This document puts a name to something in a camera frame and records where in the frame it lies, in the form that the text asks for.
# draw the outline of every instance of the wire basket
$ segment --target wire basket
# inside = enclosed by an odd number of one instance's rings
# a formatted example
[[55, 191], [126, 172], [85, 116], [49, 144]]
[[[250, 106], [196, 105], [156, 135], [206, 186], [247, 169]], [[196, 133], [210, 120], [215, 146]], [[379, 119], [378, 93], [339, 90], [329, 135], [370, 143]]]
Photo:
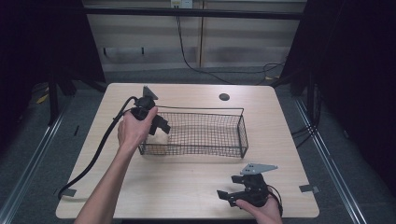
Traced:
[[[200, 109], [207, 112], [218, 108]], [[158, 113], [168, 120], [171, 131], [165, 137], [166, 141], [160, 144], [150, 143], [150, 139], [146, 139], [139, 145], [140, 154], [206, 154], [244, 158], [248, 150], [248, 137], [243, 117], [244, 109], [221, 108], [221, 111], [223, 110], [241, 110], [241, 112], [238, 115], [180, 112]]]

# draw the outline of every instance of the person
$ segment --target person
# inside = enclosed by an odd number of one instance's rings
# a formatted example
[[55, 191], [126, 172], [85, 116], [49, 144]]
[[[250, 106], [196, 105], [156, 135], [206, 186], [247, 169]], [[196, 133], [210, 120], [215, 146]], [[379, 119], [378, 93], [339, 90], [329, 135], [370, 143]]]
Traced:
[[[81, 208], [75, 223], [111, 223], [129, 163], [139, 144], [147, 138], [157, 112], [158, 107], [154, 106], [144, 120], [135, 119], [132, 113], [124, 113], [118, 128], [119, 149], [116, 156]], [[253, 215], [259, 224], [282, 223], [277, 203], [271, 196], [260, 208], [243, 200], [237, 200], [236, 204]]]

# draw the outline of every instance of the black horizontal bar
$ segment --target black horizontal bar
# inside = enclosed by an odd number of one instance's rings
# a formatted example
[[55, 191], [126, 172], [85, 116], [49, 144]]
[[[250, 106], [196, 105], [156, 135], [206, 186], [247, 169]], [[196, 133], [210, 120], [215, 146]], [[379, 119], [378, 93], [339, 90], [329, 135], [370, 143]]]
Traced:
[[303, 17], [303, 13], [298, 13], [298, 12], [266, 12], [266, 11], [157, 8], [157, 7], [29, 7], [28, 9], [33, 11], [50, 12], [50, 13], [245, 18], [245, 19], [270, 19], [270, 20], [295, 20], [295, 21], [298, 21]]

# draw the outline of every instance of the light wood tabletop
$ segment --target light wood tabletop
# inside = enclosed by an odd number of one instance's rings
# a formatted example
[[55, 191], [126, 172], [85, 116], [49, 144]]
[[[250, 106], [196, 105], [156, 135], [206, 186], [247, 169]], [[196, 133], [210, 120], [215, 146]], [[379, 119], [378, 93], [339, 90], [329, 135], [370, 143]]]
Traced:
[[[142, 96], [144, 84], [110, 84], [93, 120], [70, 180], [79, 175], [113, 118], [130, 96]], [[140, 155], [137, 150], [125, 176], [114, 218], [242, 219], [252, 216], [220, 200], [217, 190], [237, 192], [232, 183], [248, 163], [271, 164], [278, 169], [262, 173], [267, 184], [282, 197], [283, 217], [316, 217], [318, 205], [311, 191], [300, 186], [308, 180], [271, 87], [230, 85], [148, 84], [159, 97], [157, 105], [182, 107], [243, 107], [248, 150], [245, 158], [214, 155]], [[219, 96], [227, 93], [228, 101]], [[172, 109], [159, 108], [159, 112]], [[74, 218], [105, 173], [118, 149], [117, 127], [108, 137], [91, 171], [63, 196], [56, 210], [59, 218]]]

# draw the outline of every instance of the forearm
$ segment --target forearm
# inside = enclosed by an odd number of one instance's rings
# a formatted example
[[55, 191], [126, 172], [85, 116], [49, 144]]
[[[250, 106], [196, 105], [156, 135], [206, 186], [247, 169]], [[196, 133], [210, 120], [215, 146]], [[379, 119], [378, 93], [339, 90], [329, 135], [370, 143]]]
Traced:
[[105, 175], [85, 202], [75, 223], [110, 223], [117, 205], [123, 179], [134, 150], [120, 148]]

